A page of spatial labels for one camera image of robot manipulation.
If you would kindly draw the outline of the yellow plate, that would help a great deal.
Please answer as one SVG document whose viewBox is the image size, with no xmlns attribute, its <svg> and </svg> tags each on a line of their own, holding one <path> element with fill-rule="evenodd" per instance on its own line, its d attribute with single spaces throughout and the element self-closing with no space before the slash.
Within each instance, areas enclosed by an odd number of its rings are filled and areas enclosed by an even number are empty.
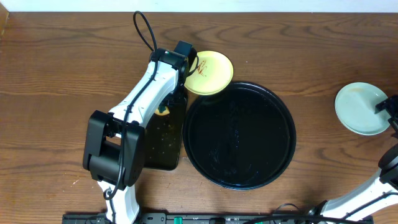
<svg viewBox="0 0 398 224">
<path fill-rule="evenodd" d="M 193 73 L 187 77 L 184 86 L 197 95 L 213 95 L 226 88 L 233 77 L 233 64 L 230 59 L 215 51 L 201 51 L 191 69 Z"/>
</svg>

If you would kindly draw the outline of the light blue plate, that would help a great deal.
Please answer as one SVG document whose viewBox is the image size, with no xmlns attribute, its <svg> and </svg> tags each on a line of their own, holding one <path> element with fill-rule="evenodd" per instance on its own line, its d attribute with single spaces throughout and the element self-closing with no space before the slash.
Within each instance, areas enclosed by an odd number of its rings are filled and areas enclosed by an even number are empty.
<svg viewBox="0 0 398 224">
<path fill-rule="evenodd" d="M 364 136 L 380 134 L 390 126 L 386 112 L 375 114 L 372 110 L 336 110 L 336 114 L 344 127 Z"/>
<path fill-rule="evenodd" d="M 335 111 L 372 110 L 375 113 L 375 106 L 386 99 L 387 95 L 374 85 L 364 82 L 350 83 L 337 93 Z"/>
</svg>

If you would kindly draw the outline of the yellow green sponge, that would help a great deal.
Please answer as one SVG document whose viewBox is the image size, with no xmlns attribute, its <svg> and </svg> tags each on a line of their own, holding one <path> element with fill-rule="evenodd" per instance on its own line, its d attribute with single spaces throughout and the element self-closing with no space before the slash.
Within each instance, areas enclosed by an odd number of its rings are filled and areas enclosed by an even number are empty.
<svg viewBox="0 0 398 224">
<path fill-rule="evenodd" d="M 158 116 L 166 116 L 170 113 L 169 108 L 167 106 L 159 106 L 155 112 Z"/>
</svg>

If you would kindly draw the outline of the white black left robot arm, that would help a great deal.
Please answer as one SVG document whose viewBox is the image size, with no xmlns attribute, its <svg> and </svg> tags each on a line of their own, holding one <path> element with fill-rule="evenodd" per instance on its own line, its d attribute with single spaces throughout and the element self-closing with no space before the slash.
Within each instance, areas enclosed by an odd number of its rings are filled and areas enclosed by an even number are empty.
<svg viewBox="0 0 398 224">
<path fill-rule="evenodd" d="M 83 168 L 98 182 L 109 223 L 134 223 L 140 207 L 134 184 L 145 163 L 145 131 L 165 101 L 183 95 L 183 84 L 198 65 L 192 44 L 157 49 L 147 70 L 125 99 L 109 112 L 94 111 L 88 120 Z"/>
</svg>

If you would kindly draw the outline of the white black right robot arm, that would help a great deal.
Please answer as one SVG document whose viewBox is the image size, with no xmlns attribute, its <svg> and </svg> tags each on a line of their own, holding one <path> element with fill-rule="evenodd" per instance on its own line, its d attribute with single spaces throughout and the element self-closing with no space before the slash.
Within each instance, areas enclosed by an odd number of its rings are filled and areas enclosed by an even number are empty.
<svg viewBox="0 0 398 224">
<path fill-rule="evenodd" d="M 392 127 L 397 131 L 397 95 L 339 93 L 335 100 L 339 120 L 352 132 L 371 136 Z M 309 214 L 343 221 L 360 221 L 397 204 L 397 145 L 379 160 L 378 170 L 350 193 L 326 200 Z"/>
</svg>

